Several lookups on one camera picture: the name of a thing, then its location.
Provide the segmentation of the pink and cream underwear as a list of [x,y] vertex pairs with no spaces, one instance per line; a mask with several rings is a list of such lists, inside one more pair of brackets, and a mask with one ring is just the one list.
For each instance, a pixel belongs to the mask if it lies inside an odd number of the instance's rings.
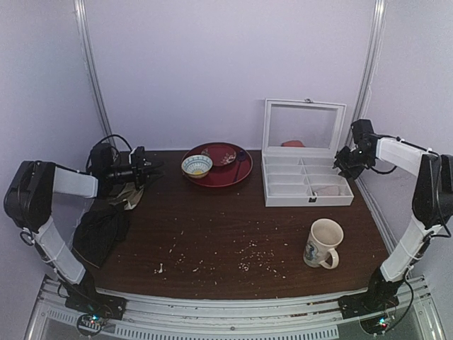
[[340,196],[340,186],[331,185],[331,186],[314,186],[313,193],[316,196]]

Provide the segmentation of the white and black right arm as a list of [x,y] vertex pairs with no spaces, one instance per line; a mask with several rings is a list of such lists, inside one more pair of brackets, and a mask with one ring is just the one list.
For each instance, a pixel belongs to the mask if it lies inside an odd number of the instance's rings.
[[452,217],[452,156],[407,142],[400,137],[379,135],[368,119],[351,125],[354,148],[345,146],[335,156],[334,167],[345,179],[357,179],[373,170],[377,161],[416,177],[412,215],[402,238],[389,257],[372,274],[367,291],[346,295],[340,306],[358,305],[366,310],[381,309],[396,296],[410,269],[422,259],[433,238],[450,238],[447,222]]

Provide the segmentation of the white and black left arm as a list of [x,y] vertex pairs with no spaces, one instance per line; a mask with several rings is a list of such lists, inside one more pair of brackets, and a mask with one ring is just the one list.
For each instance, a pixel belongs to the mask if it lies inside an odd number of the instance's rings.
[[[119,151],[107,142],[93,146],[85,171],[50,161],[23,161],[4,197],[4,210],[21,229],[23,241],[40,252],[67,287],[94,300],[96,285],[84,264],[101,267],[112,247],[126,239],[127,213],[138,206],[147,186],[162,177],[161,166],[146,158],[143,147],[131,149],[127,163],[122,163]],[[57,194],[107,203],[82,216],[74,249],[52,216]]]

